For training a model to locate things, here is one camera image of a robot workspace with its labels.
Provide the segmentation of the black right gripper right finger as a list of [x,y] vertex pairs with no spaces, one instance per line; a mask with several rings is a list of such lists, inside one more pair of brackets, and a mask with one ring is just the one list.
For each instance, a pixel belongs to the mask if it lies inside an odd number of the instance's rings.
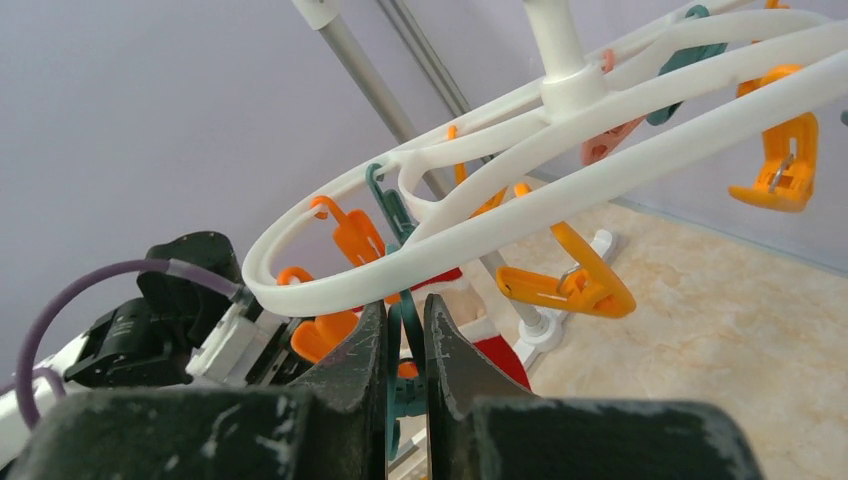
[[556,399],[513,381],[425,303],[433,479],[760,479],[737,423],[693,401]]

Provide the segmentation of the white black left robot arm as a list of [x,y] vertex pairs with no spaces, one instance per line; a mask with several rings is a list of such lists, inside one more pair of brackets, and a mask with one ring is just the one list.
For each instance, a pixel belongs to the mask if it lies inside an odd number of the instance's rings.
[[[132,273],[140,292],[97,318],[57,353],[36,359],[49,326],[87,289]],[[107,265],[65,287],[37,317],[1,390],[1,468],[8,470],[35,424],[67,394],[88,389],[167,387],[197,379],[256,384],[254,323],[261,308],[243,288],[227,236],[185,234],[141,260]]]

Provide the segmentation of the teal clothespin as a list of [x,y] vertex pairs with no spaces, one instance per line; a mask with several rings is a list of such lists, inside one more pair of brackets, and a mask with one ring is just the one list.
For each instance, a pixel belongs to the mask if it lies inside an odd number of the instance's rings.
[[[403,246],[413,233],[415,225],[407,213],[400,194],[394,190],[384,190],[379,185],[382,167],[372,163],[366,169],[366,184],[375,197],[387,220],[396,244],[386,247],[388,254]],[[388,379],[386,407],[386,455],[389,460],[396,458],[400,422],[404,417],[416,417],[426,413],[426,352],[424,332],[411,291],[399,292],[399,300],[388,309]]]

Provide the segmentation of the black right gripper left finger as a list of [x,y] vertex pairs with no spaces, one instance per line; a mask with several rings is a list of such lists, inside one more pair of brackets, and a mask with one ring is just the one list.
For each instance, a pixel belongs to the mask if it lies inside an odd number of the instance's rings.
[[286,386],[91,391],[36,428],[14,479],[383,479],[387,314]]

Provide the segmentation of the pink clothespin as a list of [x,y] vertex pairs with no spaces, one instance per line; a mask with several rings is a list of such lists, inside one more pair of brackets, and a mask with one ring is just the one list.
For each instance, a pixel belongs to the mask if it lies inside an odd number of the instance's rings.
[[[607,48],[601,56],[601,71],[607,77],[616,65],[616,54],[613,49]],[[592,165],[611,154],[644,120],[646,116],[634,118],[606,130],[581,145],[580,159],[582,166]]]

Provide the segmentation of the white plastic clip hanger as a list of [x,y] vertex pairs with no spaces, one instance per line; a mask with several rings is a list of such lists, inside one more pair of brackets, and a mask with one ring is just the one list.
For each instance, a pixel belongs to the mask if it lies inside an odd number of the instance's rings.
[[[302,200],[247,253],[242,275],[276,314],[311,316],[380,300],[595,204],[711,156],[847,92],[847,24],[805,10],[711,1],[709,16],[674,10],[611,43],[609,73],[584,53],[565,1],[525,5],[545,76],[378,158],[398,175],[418,228],[397,252],[301,285],[280,286],[275,257],[314,217]],[[661,107],[761,77],[798,73],[734,99],[486,214],[479,206],[583,141]]]

